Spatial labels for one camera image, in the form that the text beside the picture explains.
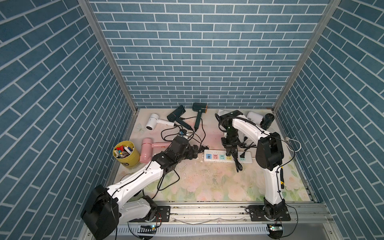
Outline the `white power strip coloured sockets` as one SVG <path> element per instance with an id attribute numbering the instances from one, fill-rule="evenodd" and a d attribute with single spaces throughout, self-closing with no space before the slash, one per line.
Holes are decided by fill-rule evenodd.
<path id="1" fill-rule="evenodd" d="M 233 156 L 227 156 L 225 150 L 204 150 L 203 158 L 205 162 L 211 163 L 234 163 Z M 249 151 L 239 152 L 238 161 L 241 164 L 252 164 L 252 154 Z"/>

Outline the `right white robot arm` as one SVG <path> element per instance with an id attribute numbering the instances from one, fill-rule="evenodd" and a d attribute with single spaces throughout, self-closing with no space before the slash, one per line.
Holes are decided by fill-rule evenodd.
<path id="1" fill-rule="evenodd" d="M 256 144 L 255 159 L 264 169 L 266 193 L 264 197 L 264 214 L 267 219 L 274 221 L 280 217 L 286 208 L 282 196 L 282 181 L 280 168 L 283 166 L 284 151 L 282 140 L 278 133 L 270 133 L 256 123 L 244 117 L 243 113 L 236 110 L 224 115 L 215 114 L 220 131 L 226 133 L 221 138 L 226 149 L 226 155 L 238 158 L 238 147 L 241 144 L 238 132 Z"/>

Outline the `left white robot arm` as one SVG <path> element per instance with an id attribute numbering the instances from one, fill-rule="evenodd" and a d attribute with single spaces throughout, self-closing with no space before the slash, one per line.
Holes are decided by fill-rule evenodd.
<path id="1" fill-rule="evenodd" d="M 116 230 L 119 222 L 152 220 L 158 205 L 151 197 L 143 196 L 133 202 L 130 199 L 147 185 L 175 170 L 181 161 L 197 158 L 198 152 L 197 145 L 192 146 L 186 138 L 177 136 L 165 151 L 154 155 L 149 163 L 125 180 L 108 187 L 96 186 L 80 214 L 94 238 L 105 239 Z"/>

